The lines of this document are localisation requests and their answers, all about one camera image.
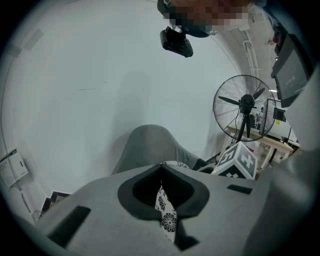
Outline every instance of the person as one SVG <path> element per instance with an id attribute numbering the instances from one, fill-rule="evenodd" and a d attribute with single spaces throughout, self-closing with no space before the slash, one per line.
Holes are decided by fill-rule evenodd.
<path id="1" fill-rule="evenodd" d="M 260 130 L 260 126 L 262 125 L 263 116 L 264 116 L 264 107 L 261 108 L 261 112 L 259 114 L 256 114 L 256 123 L 257 123 L 258 130 Z"/>

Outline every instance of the wooden desk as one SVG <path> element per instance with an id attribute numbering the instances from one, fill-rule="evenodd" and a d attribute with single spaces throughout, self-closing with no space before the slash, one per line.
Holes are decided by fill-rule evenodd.
<path id="1" fill-rule="evenodd" d="M 234 139 L 237 139 L 238 133 L 239 133 L 240 129 L 236 129 L 233 126 L 228 126 L 227 127 L 227 133 L 230 134 L 235 134 Z M 247 131 L 246 129 L 244 129 L 245 131 L 243 131 L 243 136 L 247 136 Z M 259 131 L 257 129 L 251 129 L 250 132 L 250 138 L 251 139 L 255 139 L 257 137 L 260 137 L 261 135 L 259 134 Z M 221 149 L 221 153 L 220 156 L 222 156 L 224 154 L 224 152 L 226 151 L 226 147 L 231 143 L 232 138 L 228 135 L 225 135 L 225 139 L 222 145 L 222 149 Z M 271 157 L 274 149 L 277 149 L 279 152 L 283 152 L 284 153 L 284 157 L 282 158 L 282 160 L 285 160 L 288 158 L 288 156 L 294 151 L 292 147 L 290 147 L 287 143 L 281 143 L 280 141 L 277 141 L 273 138 L 269 138 L 269 137 L 262 137 L 260 139 L 257 140 L 260 143 L 263 143 L 265 145 L 270 146 L 270 149 L 261 165 L 261 169 L 263 169 L 265 167 L 265 165 L 267 164 L 269 158 Z"/>

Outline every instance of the fan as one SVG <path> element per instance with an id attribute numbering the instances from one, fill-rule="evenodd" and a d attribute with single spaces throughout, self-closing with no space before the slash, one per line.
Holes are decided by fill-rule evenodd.
<path id="1" fill-rule="evenodd" d="M 256 141 L 269 132 L 275 121 L 273 109 L 268 111 L 268 99 L 274 101 L 275 97 L 260 79 L 251 75 L 231 77 L 215 94 L 215 120 L 236 142 Z"/>

